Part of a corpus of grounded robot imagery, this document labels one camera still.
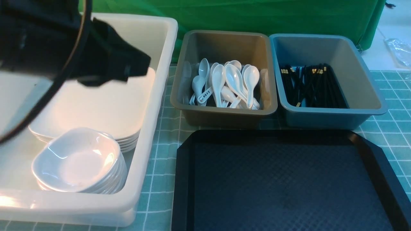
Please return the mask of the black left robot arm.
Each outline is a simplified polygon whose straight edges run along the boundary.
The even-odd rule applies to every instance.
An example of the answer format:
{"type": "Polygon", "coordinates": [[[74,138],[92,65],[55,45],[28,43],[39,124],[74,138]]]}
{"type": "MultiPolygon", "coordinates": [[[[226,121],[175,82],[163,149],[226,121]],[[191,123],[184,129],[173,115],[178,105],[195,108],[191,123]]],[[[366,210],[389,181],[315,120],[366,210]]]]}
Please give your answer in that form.
{"type": "Polygon", "coordinates": [[[2,0],[1,71],[77,80],[100,86],[126,82],[150,58],[92,17],[92,0],[2,0]]]}

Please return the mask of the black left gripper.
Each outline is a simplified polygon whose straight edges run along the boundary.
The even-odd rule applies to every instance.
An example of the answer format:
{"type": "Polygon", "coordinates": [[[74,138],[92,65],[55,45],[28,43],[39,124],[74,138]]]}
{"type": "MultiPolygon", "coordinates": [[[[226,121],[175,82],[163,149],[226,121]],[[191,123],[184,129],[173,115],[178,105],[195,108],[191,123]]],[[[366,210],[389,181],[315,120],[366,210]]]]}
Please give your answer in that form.
{"type": "MultiPolygon", "coordinates": [[[[1,14],[1,71],[53,80],[76,47],[80,21],[74,27],[29,21],[1,14]]],[[[91,21],[91,31],[68,79],[86,87],[145,76],[151,57],[128,43],[107,22],[91,21]]]]}

